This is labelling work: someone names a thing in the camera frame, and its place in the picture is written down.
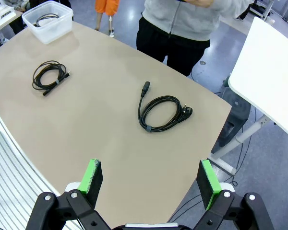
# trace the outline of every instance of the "hand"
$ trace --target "hand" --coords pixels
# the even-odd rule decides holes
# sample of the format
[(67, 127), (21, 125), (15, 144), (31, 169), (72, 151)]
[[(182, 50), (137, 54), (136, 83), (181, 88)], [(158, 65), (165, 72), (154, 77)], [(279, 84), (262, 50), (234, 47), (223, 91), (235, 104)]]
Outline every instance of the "hand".
[(22, 12), (22, 13), (24, 13), (25, 12), (25, 8), (22, 8), (22, 7), (17, 7), (17, 9), (16, 9), (17, 11), (20, 11), (20, 12)]
[(215, 0), (185, 0), (186, 2), (200, 7), (208, 8)]

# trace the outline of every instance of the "black power cable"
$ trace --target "black power cable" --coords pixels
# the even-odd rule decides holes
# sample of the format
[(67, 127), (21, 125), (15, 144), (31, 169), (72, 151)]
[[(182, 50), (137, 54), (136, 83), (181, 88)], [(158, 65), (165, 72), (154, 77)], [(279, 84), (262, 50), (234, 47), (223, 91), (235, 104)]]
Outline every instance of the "black power cable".
[(40, 16), (37, 21), (36, 21), (36, 24), (34, 24), (35, 27), (41, 27), (41, 25), (39, 24), (39, 22), (41, 20), (44, 20), (44, 19), (49, 19), (49, 18), (59, 18), (59, 16), (55, 13), (47, 13), (47, 14), (44, 14), (42, 16)]
[[(141, 99), (140, 99), (139, 109), (138, 109), (139, 123), (147, 132), (163, 132), (163, 131), (166, 131), (166, 130), (174, 127), (176, 124), (188, 119), (191, 116), (191, 114), (193, 112), (192, 108), (191, 107), (186, 107), (186, 105), (182, 108), (181, 104), (180, 104), (180, 101), (176, 97), (173, 97), (173, 96), (162, 96), (162, 97), (155, 98), (150, 103), (148, 103), (148, 105), (144, 108), (144, 110), (141, 113), (142, 100), (143, 100), (145, 94), (147, 93), (147, 91), (149, 89), (149, 85), (150, 85), (150, 82), (147, 81), (145, 83), (143, 89), (142, 89)], [(167, 122), (163, 126), (151, 127), (148, 124), (146, 124), (145, 119), (146, 119), (148, 113), (156, 105), (158, 105), (160, 103), (163, 103), (163, 102), (174, 102), (176, 104), (176, 113), (175, 113), (175, 115), (171, 118), (171, 120), (169, 122)]]
[[(36, 76), (36, 72), (42, 67), (45, 66)], [(41, 78), (44, 73), (46, 73), (49, 70), (58, 70), (58, 79), (56, 79), (55, 82), (49, 84), (49, 85), (43, 85), (41, 83)], [(70, 72), (66, 72), (66, 67), (65, 65), (57, 62), (57, 61), (46, 61), (42, 64), (40, 64), (39, 67), (34, 71), (33, 74), (33, 82), (32, 82), (32, 87), (35, 90), (45, 90), (43, 92), (43, 95), (46, 96), (51, 90), (53, 90), (58, 84), (60, 84), (61, 81), (63, 81), (65, 78), (69, 76)]]

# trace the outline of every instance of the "white object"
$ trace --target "white object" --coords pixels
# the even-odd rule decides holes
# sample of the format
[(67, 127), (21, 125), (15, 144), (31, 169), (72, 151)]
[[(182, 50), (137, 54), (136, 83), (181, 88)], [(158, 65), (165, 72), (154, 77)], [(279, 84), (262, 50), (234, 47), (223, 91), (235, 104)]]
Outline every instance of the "white object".
[(112, 31), (112, 16), (109, 17), (109, 21), (110, 21), (110, 37), (114, 37), (114, 33)]
[(11, 6), (5, 6), (0, 11), (0, 26), (6, 23), (8, 20), (16, 16), (15, 10)]
[[(259, 44), (258, 38), (265, 42)], [(260, 62), (251, 58), (254, 52)], [(243, 143), (270, 120), (288, 133), (288, 39), (255, 17), (228, 84), (236, 94), (264, 114), (242, 135), (209, 157), (234, 175), (236, 169), (220, 157)]]
[(161, 223), (161, 224), (125, 224), (127, 228), (170, 228), (178, 227), (178, 223)]
[(221, 183), (220, 183), (220, 186), (221, 186), (221, 189), (222, 189), (222, 190), (229, 190), (229, 191), (231, 191), (231, 192), (235, 192), (234, 187), (233, 187), (231, 184), (229, 184), (229, 183), (221, 182)]
[[(41, 27), (35, 27), (34, 24), (36, 24), (37, 19), (48, 13), (57, 14), (59, 18), (51, 20), (51, 22)], [(73, 11), (71, 8), (55, 1), (47, 1), (25, 12), (22, 18), (29, 30), (42, 43), (49, 44), (72, 30), (72, 16)]]
[(269, 25), (273, 26), (275, 23), (275, 20), (268, 17), (265, 22), (268, 23)]
[(66, 192), (69, 192), (70, 190), (73, 190), (73, 189), (77, 189), (80, 185), (80, 182), (72, 182), (72, 183), (69, 183), (67, 186), (66, 186), (66, 189), (65, 191)]

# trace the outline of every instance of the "gray floor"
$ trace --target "gray floor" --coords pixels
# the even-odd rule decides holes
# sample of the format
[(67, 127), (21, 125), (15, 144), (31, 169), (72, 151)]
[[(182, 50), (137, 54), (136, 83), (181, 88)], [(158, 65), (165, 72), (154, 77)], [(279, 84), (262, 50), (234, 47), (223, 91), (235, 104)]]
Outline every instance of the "gray floor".
[[(75, 21), (94, 28), (96, 23), (95, 1), (71, 0), (71, 3)], [(138, 20), (143, 10), (144, 0), (121, 0), (119, 12), (114, 18), (116, 39), (135, 48)], [(108, 32), (106, 16), (103, 18), (100, 31)], [(193, 69), (194, 80), (213, 92), (219, 91), (223, 79), (233, 70), (245, 39), (246, 35), (221, 23), (218, 30), (213, 33), (211, 46), (205, 51), (202, 58), (206, 65), (198, 63)], [(261, 113), (257, 111), (257, 118), (260, 116)], [(244, 128), (250, 126), (254, 119), (254, 108), (252, 108)], [(243, 153), (246, 151), (247, 143), (248, 141), (244, 145)], [(225, 160), (236, 165), (239, 153), (240, 147), (228, 154)], [(220, 181), (229, 178), (219, 169), (216, 169), (216, 172)], [(244, 164), (235, 180), (239, 183), (236, 187), (238, 194), (244, 195), (247, 192), (261, 194), (275, 229), (288, 230), (288, 134), (272, 122), (254, 134)], [(181, 205), (198, 194), (198, 186), (194, 183)], [(202, 203), (194, 206), (200, 200), (198, 197), (187, 203), (173, 219), (177, 218), (176, 221), (179, 224), (194, 227), (204, 213)], [(231, 222), (224, 221), (220, 229), (231, 230), (235, 227)]]

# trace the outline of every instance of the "clear plastic box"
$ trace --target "clear plastic box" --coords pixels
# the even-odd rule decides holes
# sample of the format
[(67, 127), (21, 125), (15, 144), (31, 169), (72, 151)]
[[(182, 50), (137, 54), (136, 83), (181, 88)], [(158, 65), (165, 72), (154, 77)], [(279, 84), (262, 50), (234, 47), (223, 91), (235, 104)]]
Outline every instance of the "clear plastic box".
[[(37, 19), (47, 13), (57, 14), (59, 18), (55, 18), (41, 27), (35, 27)], [(55, 1), (46, 1), (25, 12), (22, 18), (29, 30), (42, 43), (49, 44), (72, 30), (72, 16), (71, 8)]]

